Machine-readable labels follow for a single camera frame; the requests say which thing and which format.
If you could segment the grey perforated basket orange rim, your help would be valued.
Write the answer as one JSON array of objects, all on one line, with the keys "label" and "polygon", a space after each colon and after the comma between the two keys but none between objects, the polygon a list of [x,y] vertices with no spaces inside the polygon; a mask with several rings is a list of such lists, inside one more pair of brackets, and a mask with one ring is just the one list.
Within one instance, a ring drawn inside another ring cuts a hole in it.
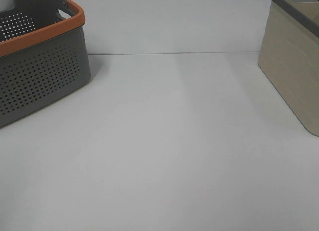
[{"label": "grey perforated basket orange rim", "polygon": [[0,124],[6,126],[91,78],[83,9],[72,0],[13,0],[0,13]]}]

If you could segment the beige bin grey rim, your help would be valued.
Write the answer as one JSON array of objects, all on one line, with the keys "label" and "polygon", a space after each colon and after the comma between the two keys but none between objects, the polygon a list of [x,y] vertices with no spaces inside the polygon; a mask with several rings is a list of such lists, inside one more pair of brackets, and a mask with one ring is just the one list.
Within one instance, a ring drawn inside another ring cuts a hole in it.
[{"label": "beige bin grey rim", "polygon": [[302,126],[319,134],[319,0],[271,0],[258,66]]}]

